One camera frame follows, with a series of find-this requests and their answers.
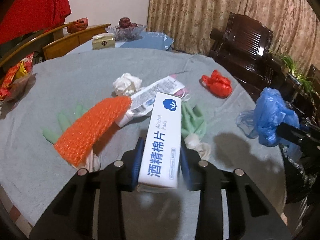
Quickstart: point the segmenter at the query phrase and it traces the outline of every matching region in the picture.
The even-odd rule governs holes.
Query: blue cotton logo
[[[175,111],[177,108],[177,103],[173,99],[165,99],[162,104],[165,109],[169,109],[170,111]]]

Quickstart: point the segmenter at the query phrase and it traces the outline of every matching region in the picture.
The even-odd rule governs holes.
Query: alcohol pads box
[[[138,183],[178,187],[181,144],[181,98],[157,93],[153,105]]]

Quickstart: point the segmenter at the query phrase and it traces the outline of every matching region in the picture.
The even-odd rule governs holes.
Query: red cloth
[[[212,72],[211,77],[203,75],[201,79],[209,91],[218,97],[225,98],[232,92],[230,80],[222,76],[216,69]]]
[[[0,44],[64,23],[68,0],[15,0],[0,23]]]

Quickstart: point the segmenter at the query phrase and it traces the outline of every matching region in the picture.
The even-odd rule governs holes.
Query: red fruit
[[[123,28],[128,28],[131,24],[131,21],[128,17],[123,17],[119,21],[119,26]]]

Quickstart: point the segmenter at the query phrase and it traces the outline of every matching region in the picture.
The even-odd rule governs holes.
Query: rubber glove
[[[195,133],[201,140],[206,133],[207,123],[200,108],[196,105],[191,109],[188,102],[182,102],[181,135],[185,139],[190,133]]]
[[[211,153],[211,145],[200,142],[200,138],[195,133],[190,133],[184,140],[188,149],[199,153],[202,160],[208,161]]]
[[[83,108],[82,105],[77,105],[76,110],[74,112],[75,119],[80,118],[87,111],[88,110]],[[57,118],[58,118],[58,123],[59,123],[60,129],[62,132],[67,130],[72,124],[70,122],[70,120],[63,113],[58,113]],[[52,144],[55,144],[60,137],[60,135],[58,133],[55,133],[48,128],[43,128],[42,134]],[[101,164],[100,164],[100,160],[99,160],[98,156],[95,155],[91,149],[90,154],[88,155],[88,157],[86,159],[86,163],[82,163],[77,167],[75,167],[75,166],[73,166],[73,167],[77,170],[79,170],[81,168],[86,168],[89,172],[93,172],[93,171],[100,170]]]

